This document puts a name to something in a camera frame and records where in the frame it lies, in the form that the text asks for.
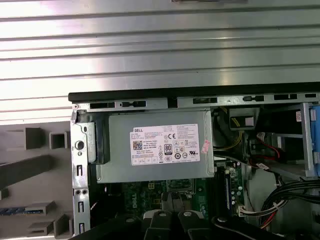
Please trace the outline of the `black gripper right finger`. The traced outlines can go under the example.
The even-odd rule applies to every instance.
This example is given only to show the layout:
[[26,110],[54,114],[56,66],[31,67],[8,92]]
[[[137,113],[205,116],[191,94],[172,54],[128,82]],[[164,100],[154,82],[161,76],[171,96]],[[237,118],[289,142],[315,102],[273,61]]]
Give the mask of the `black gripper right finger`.
[[204,219],[201,212],[174,207],[178,224],[188,240],[283,240],[237,217],[214,216]]

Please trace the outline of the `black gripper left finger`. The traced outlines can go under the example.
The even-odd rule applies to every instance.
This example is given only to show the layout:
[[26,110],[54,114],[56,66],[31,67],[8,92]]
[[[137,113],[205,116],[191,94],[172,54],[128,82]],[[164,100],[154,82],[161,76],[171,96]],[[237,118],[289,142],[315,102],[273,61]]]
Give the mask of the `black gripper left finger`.
[[165,192],[161,208],[146,211],[142,217],[122,214],[76,235],[76,240],[185,240],[178,214],[185,210],[178,193]]

